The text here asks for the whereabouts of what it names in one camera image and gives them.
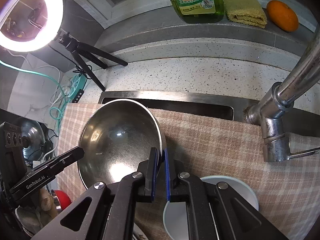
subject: orange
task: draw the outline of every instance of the orange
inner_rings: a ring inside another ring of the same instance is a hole
[[[287,32],[293,32],[299,27],[295,12],[285,3],[272,0],[267,4],[267,12],[271,21]]]

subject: tripod leg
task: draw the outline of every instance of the tripod leg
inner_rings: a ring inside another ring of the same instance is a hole
[[[88,60],[90,60],[93,63],[95,63],[96,65],[98,65],[100,68],[106,69],[108,67],[107,64],[103,63],[101,60],[99,60],[96,56],[92,55],[90,52],[80,50],[80,51],[78,51],[78,53],[81,56],[87,58]]]
[[[80,57],[78,52],[73,51],[71,52],[71,55],[75,59],[76,62],[78,62],[79,66],[87,73],[87,75],[92,79],[93,82],[97,84],[97,86],[102,90],[106,91],[106,88],[102,85],[100,80],[96,77],[96,75],[91,71],[91,69],[87,66],[87,64],[83,61],[83,59]]]
[[[105,51],[103,51],[101,49],[97,49],[97,48],[95,48],[89,44],[83,43],[83,42],[79,42],[78,49],[93,53],[93,54],[98,55],[100,57],[104,57],[104,58],[111,60],[113,62],[116,62],[122,66],[127,66],[127,64],[128,64],[127,62],[125,62],[122,59],[119,59],[115,56],[112,56],[111,54],[106,53]]]

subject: metal lid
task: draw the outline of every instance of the metal lid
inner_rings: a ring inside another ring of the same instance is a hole
[[[45,136],[37,121],[19,118],[15,125],[21,127],[23,157],[29,162],[38,161],[43,155],[41,146],[45,143]]]

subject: faucet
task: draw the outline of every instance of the faucet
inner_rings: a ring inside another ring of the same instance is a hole
[[[293,108],[294,101],[320,79],[320,29],[304,54],[283,82],[276,82],[258,104],[247,108],[246,121],[260,125],[265,162],[280,162],[320,152],[319,148],[291,153],[282,116]]]

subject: tripod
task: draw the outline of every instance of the tripod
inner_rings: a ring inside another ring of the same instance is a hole
[[[115,56],[112,56],[109,53],[106,53],[100,49],[97,49],[89,44],[79,42],[74,38],[71,38],[69,36],[69,33],[64,34],[59,39],[59,43],[62,44],[73,56],[75,61],[79,64],[79,66],[86,72],[86,74],[97,84],[97,86],[102,90],[105,91],[106,88],[100,80],[97,78],[97,76],[92,72],[92,70],[87,66],[87,64],[84,62],[84,60],[80,57],[87,58],[88,60],[92,61],[96,65],[98,65],[102,69],[106,69],[108,67],[107,64],[103,63],[101,60],[99,60],[95,55],[101,56],[105,59],[111,60],[113,62],[116,62],[122,66],[127,66],[127,62],[125,62],[122,59],[119,59]]]

